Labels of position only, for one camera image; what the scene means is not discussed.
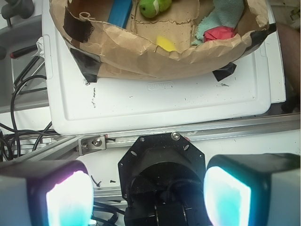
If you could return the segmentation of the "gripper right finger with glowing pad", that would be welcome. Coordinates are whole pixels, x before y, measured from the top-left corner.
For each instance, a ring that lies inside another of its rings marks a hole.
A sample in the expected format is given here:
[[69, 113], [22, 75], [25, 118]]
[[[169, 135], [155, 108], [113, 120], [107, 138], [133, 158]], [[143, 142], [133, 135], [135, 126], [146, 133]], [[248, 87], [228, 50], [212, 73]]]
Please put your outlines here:
[[299, 226], [301, 157], [215, 155], [207, 165], [204, 200], [214, 226]]

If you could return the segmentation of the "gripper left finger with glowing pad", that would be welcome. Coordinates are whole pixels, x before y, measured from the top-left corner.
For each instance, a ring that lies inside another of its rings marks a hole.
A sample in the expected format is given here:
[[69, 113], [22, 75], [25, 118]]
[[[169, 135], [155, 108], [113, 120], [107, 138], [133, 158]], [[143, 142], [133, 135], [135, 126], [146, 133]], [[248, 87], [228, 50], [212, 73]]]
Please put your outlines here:
[[78, 160], [6, 161], [0, 165], [2, 226], [87, 226], [94, 186]]

